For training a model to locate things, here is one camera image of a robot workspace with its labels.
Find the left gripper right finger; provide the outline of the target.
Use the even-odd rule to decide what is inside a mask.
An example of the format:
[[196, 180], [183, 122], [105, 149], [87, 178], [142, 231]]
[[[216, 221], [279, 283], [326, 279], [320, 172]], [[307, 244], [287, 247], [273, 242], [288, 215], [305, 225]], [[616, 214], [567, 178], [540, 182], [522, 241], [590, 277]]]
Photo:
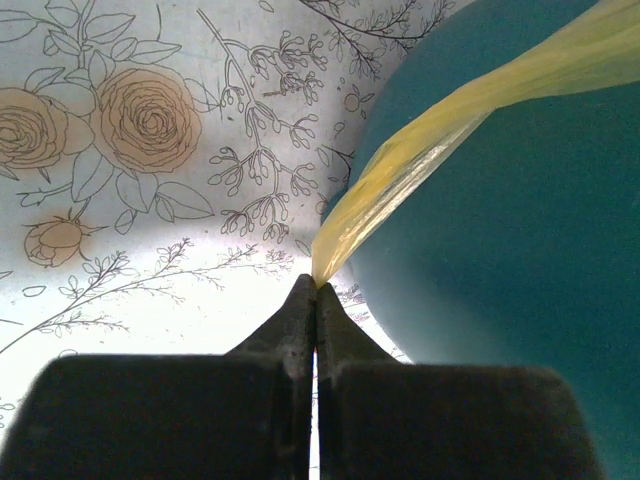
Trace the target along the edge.
[[316, 303], [324, 479], [601, 479], [568, 383], [529, 366], [405, 364]]

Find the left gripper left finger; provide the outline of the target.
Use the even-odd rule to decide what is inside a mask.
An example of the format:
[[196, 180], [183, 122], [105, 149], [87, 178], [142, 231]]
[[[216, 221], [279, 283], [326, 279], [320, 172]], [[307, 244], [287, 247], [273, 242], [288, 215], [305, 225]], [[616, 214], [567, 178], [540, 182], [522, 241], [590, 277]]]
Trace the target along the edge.
[[223, 355], [77, 355], [37, 376], [5, 479], [305, 479], [316, 285]]

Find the yellow trash bag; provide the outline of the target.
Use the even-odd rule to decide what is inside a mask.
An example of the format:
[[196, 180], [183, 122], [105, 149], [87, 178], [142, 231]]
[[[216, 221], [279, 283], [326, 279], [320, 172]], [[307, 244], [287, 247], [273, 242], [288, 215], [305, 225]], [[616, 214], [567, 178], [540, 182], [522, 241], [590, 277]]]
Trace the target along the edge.
[[323, 286], [354, 251], [495, 110], [639, 79], [639, 4], [599, 1], [540, 44], [477, 77], [394, 133], [312, 242], [311, 276]]

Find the teal trash bin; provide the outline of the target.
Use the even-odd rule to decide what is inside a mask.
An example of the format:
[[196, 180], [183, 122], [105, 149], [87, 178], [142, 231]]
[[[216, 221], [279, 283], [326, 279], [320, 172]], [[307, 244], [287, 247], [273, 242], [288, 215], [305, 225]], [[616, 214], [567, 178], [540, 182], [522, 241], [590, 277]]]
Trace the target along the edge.
[[417, 363], [547, 366], [639, 475], [639, 87], [487, 118], [350, 258]]

